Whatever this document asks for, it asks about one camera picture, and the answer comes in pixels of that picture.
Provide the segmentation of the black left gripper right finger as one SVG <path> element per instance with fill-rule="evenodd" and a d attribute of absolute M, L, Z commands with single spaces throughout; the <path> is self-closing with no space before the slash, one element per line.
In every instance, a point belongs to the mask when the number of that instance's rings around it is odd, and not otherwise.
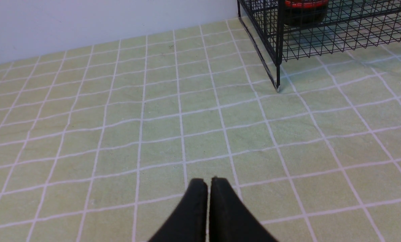
<path fill-rule="evenodd" d="M 213 177 L 210 187 L 210 242 L 277 242 L 250 213 L 226 178 Z"/>

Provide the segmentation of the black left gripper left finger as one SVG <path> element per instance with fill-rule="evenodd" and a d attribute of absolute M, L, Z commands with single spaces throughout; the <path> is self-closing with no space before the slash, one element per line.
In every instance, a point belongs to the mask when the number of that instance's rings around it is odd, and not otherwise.
<path fill-rule="evenodd" d="M 150 242 L 205 242 L 208 186 L 193 178 L 179 204 Z"/>

